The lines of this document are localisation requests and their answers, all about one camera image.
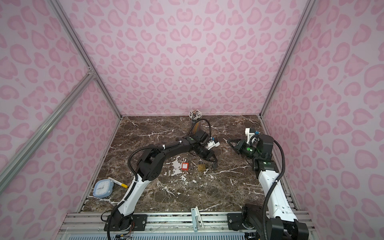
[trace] marker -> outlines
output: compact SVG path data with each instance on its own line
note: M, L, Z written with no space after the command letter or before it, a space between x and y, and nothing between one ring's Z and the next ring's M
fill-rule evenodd
M116 183L117 185L120 185L120 186L122 186L122 187L128 188L128 186L125 185L124 183L121 183L121 182L119 182L119 181L117 181L117 180L115 180L115 179L113 179L113 178L111 178L111 177L109 177L108 179L109 179L109 180L112 180L112 182Z

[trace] marble surface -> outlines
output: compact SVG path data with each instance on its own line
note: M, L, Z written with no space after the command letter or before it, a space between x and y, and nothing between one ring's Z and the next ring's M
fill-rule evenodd
M197 171L200 159L193 153L177 155L165 161L160 176L145 189L136 205L136 212L190 211L198 206L205 211L239 211L245 203L262 205L263 190L255 173L245 158L237 155L225 142L226 139L245 138L246 127L263 132L259 119L250 116L206 116L212 125L212 136L218 137L215 147L219 167L205 162L207 170ZM98 174L97 180L112 177L130 185L133 179L126 158L136 149L148 144L174 142L185 136L190 127L186 116L124 117L115 139ZM208 132L204 123L202 128ZM136 168L137 154L132 160ZM188 158L193 169L181 171L181 163ZM87 198L83 211L103 212L111 209L124 196L126 189L114 185L112 194L104 199Z

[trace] pink patterned wall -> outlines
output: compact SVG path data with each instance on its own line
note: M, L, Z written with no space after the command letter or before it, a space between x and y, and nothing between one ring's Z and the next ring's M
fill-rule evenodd
M91 82L0 195L0 239L48 240L74 212L118 120Z
M322 239L384 239L384 1L320 1L265 120Z
M0 3L0 171L86 73L44 0Z
M306 0L62 0L120 111L258 113Z

